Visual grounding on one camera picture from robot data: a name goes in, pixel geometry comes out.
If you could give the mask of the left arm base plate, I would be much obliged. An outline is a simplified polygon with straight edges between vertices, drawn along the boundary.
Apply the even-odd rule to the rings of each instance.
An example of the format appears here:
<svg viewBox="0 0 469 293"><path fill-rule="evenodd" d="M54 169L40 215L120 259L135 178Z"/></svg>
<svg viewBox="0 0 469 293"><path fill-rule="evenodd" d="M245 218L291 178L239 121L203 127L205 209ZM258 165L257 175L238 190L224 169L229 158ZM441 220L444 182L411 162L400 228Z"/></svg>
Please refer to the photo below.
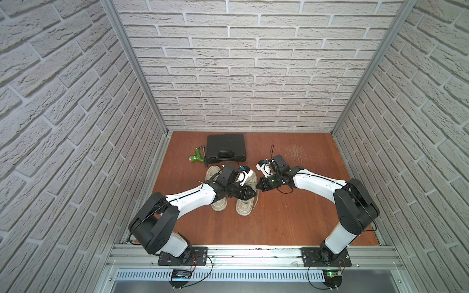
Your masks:
<svg viewBox="0 0 469 293"><path fill-rule="evenodd" d="M159 266L205 266L208 256L208 247L188 247L179 257L161 252L158 260Z"/></svg>

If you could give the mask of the right controller board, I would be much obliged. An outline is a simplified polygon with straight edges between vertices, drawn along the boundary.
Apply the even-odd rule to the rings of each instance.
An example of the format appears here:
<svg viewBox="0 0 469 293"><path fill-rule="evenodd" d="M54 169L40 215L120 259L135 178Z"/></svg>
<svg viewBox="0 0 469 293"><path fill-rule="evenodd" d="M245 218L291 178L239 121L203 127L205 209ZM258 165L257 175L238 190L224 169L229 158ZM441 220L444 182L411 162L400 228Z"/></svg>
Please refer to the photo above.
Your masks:
<svg viewBox="0 0 469 293"><path fill-rule="evenodd" d="M322 271L324 276L323 285L326 288L338 289L343 282L343 275L340 271Z"/></svg>

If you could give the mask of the black plastic tool case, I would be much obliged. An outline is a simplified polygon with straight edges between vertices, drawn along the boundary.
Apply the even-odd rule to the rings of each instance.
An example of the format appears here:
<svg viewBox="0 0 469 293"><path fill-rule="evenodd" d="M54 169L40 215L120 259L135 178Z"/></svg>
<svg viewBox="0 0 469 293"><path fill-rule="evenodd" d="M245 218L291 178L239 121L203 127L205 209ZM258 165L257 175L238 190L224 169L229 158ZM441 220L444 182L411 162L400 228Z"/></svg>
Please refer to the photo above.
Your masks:
<svg viewBox="0 0 469 293"><path fill-rule="evenodd" d="M245 162L247 159L245 139L241 133L209 135L206 146L208 164L226 161Z"/></svg>

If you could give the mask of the aluminium front rail frame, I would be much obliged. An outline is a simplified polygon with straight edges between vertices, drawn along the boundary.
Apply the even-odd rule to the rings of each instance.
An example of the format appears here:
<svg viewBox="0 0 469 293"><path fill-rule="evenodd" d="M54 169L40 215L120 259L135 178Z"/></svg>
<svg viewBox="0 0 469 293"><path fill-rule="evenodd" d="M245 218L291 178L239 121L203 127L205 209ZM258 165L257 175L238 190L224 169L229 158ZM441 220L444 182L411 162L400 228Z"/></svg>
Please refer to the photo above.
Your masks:
<svg viewBox="0 0 469 293"><path fill-rule="evenodd" d="M189 283L207 282L315 282L323 283L322 271L340 271L349 277L358 272L365 283L367 272L390 273L392 287L414 293L416 287L397 251L391 246L351 246L346 250L351 267L304 267L301 246L207 245L205 266L159 266L160 253L149 255L140 246L116 244L105 262L96 293L109 293L118 281L169 282L174 269L192 271Z"/></svg>

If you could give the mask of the corner aluminium post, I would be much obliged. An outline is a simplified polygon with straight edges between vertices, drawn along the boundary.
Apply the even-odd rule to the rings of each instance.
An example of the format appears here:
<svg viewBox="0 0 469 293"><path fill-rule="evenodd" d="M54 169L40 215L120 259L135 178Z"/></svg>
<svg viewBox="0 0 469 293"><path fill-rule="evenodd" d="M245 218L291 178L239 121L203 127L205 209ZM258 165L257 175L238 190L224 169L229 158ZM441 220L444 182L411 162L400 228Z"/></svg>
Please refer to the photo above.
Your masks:
<svg viewBox="0 0 469 293"><path fill-rule="evenodd" d="M372 77L374 71L376 68L381 64L383 58L385 57L387 51L391 47L391 44L393 43L394 39L400 32L401 28L403 27L406 19L409 17L410 13L414 9L417 0L405 0L403 1L401 7L399 8L398 13L394 17L390 27L387 29L381 43L377 47L376 52L370 59L370 63L365 69L364 74L360 78L358 84L356 85L354 91L352 92L352 95L350 99L348 100L347 104L345 105L343 111L341 112L336 124L331 130L331 134L335 136L345 121L345 118L348 116L348 113L351 111L352 107L355 105L355 102L359 98L360 93L362 90L365 88L365 86L368 84L370 78Z"/></svg>
<svg viewBox="0 0 469 293"><path fill-rule="evenodd" d="M166 127L162 114L156 104L155 97L150 89L149 83L145 77L144 71L141 64L139 63L138 57L134 51L134 48L131 44L131 40L126 32L125 26L120 18L120 15L117 11L117 7L111 0L102 0L102 5L105 9L105 12L110 20L110 23L116 33L117 38L119 39L123 51L128 58L128 62L133 69L133 72L136 76L136 79L144 93L144 97L149 103L150 109L152 110L156 121L165 136L168 136L169 130Z"/></svg>

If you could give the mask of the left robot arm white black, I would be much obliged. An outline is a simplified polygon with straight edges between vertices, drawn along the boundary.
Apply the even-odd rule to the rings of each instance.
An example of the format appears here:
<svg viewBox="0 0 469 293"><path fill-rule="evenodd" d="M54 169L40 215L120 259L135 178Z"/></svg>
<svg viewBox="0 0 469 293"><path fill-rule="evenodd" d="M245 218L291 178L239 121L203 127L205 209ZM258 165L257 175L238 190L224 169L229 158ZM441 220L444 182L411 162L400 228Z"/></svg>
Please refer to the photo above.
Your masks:
<svg viewBox="0 0 469 293"><path fill-rule="evenodd" d="M205 181L193 189L166 196L160 192L150 195L129 223L130 235L135 237L136 245L142 246L149 255L163 252L187 259L192 245L174 232L177 220L202 206L213 206L222 211L227 198L236 198L238 203L250 205L258 195L256 183L256 174L248 167L211 166Z"/></svg>

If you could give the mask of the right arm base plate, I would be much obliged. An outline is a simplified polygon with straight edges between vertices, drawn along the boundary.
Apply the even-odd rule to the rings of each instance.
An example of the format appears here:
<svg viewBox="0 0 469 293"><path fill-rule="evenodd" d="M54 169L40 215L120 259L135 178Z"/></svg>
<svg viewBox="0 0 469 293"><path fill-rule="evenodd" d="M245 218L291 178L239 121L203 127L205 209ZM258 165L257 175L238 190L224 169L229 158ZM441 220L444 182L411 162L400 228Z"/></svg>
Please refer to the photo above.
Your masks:
<svg viewBox="0 0 469 293"><path fill-rule="evenodd" d="M325 247L300 248L304 267L351 267L352 262L348 251L344 249L340 254L333 254Z"/></svg>

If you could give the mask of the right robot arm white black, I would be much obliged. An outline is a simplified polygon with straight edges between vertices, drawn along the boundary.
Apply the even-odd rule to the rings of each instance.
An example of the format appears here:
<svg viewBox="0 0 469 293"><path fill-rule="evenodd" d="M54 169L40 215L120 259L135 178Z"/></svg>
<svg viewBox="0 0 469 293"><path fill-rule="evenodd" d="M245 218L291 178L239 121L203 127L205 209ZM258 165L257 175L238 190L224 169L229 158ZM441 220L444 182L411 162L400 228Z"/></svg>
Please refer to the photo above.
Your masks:
<svg viewBox="0 0 469 293"><path fill-rule="evenodd" d="M318 261L334 262L356 237L368 231L367 228L380 215L370 193L357 179L332 179L303 167L290 167L281 155L259 161L256 168L263 174L256 188L263 192L289 186L291 190L312 192L335 205L338 224L321 243L315 255Z"/></svg>

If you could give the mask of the left corner aluminium post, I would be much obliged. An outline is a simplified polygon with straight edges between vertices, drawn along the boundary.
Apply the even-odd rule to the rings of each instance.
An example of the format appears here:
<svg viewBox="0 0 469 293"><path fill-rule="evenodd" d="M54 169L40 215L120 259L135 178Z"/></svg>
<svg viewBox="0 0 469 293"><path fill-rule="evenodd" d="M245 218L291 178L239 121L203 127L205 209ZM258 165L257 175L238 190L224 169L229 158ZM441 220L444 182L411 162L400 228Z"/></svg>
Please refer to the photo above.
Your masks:
<svg viewBox="0 0 469 293"><path fill-rule="evenodd" d="M145 77L144 71L141 64L139 63L138 57L134 51L134 48L131 44L131 40L126 32L125 26L120 18L120 15L117 11L117 7L111 0L102 0L102 5L105 9L105 12L110 20L110 23L116 33L117 38L119 39L123 51L128 58L128 62L133 69L133 72L136 76L136 79L144 93L144 97L149 103L150 109L152 110L156 121L165 136L168 136L169 130L166 127L162 114L156 104L155 97L150 89L149 83Z"/></svg>

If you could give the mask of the green handled tool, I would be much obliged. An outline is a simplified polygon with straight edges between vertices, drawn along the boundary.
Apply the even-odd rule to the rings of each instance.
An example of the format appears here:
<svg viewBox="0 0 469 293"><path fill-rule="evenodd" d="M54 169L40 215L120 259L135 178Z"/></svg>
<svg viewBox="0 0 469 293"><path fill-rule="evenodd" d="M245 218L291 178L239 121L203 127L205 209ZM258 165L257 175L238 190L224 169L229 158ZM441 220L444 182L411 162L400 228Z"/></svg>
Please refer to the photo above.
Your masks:
<svg viewBox="0 0 469 293"><path fill-rule="evenodd" d="M195 154L189 156L189 161L190 162L205 162L204 156L201 154L202 148L196 148L195 149Z"/></svg>

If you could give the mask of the right corner aluminium post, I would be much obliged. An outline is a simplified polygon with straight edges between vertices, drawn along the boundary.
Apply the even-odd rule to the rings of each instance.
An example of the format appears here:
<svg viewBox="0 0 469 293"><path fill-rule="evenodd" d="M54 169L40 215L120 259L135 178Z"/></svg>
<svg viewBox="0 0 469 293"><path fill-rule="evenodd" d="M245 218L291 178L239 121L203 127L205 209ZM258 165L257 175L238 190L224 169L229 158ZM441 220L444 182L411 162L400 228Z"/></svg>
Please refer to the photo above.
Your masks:
<svg viewBox="0 0 469 293"><path fill-rule="evenodd" d="M385 57L387 51L391 47L391 44L393 43L394 39L400 32L401 28L403 27L406 19L409 17L410 13L414 9L417 0L405 0L403 1L401 7L399 8L398 13L394 17L390 27L387 29L381 43L377 47L376 52L370 59L370 63L365 69L364 74L360 78L358 84L356 85L354 91L352 92L352 95L350 99L348 100L347 104L345 105L343 111L341 112L336 124L331 130L331 134L335 136L345 121L345 118L348 116L348 113L351 111L352 107L355 105L355 102L359 98L360 93L362 90L365 88L365 86L368 84L370 78L372 77L374 71L376 68L381 64L383 58Z"/></svg>

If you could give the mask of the left controller board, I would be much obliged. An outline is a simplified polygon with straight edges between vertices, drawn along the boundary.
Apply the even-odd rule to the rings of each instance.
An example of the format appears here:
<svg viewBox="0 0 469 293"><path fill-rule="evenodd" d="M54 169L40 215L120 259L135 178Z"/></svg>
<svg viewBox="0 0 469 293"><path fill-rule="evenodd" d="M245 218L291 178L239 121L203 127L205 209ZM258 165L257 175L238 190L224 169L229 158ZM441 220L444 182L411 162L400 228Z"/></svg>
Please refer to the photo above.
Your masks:
<svg viewBox="0 0 469 293"><path fill-rule="evenodd" d="M173 289L181 289L186 286L192 278L192 271L174 269L171 273L169 283Z"/></svg>

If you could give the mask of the beige sneaker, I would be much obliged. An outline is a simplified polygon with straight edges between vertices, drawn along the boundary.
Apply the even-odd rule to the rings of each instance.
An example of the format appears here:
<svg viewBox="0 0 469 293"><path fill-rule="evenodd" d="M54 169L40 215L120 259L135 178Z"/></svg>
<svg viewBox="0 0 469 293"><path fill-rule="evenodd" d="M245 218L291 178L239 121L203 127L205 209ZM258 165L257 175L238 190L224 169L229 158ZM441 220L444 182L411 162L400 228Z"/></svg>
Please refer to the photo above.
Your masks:
<svg viewBox="0 0 469 293"><path fill-rule="evenodd" d="M256 188L256 184L258 183L258 179L256 173L253 170L250 170L247 174L247 178L243 181L243 186L250 186L251 189L254 191L255 196L248 200L241 200L238 199L236 203L236 212L240 216L248 216L253 208L255 207L259 191Z"/></svg>
<svg viewBox="0 0 469 293"><path fill-rule="evenodd" d="M216 212L221 212L227 207L227 199L224 195L221 194L221 187L216 183L217 177L221 173L221 168L219 166L211 166L206 171L205 181L210 187L214 188L215 198L211 203L211 207Z"/></svg>

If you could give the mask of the controller board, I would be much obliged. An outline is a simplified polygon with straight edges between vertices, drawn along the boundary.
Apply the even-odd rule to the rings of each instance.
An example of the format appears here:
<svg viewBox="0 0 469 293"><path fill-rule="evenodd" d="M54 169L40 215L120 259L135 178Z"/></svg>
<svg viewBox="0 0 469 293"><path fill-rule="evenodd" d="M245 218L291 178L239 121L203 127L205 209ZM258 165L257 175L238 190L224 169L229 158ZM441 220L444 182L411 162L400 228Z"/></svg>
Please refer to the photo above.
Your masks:
<svg viewBox="0 0 469 293"><path fill-rule="evenodd" d="M186 286L192 278L192 271L174 269L171 273L169 283L173 289L181 289Z"/></svg>
<svg viewBox="0 0 469 293"><path fill-rule="evenodd" d="M323 285L326 288L338 289L343 282L343 275L340 271L322 271L324 276Z"/></svg>

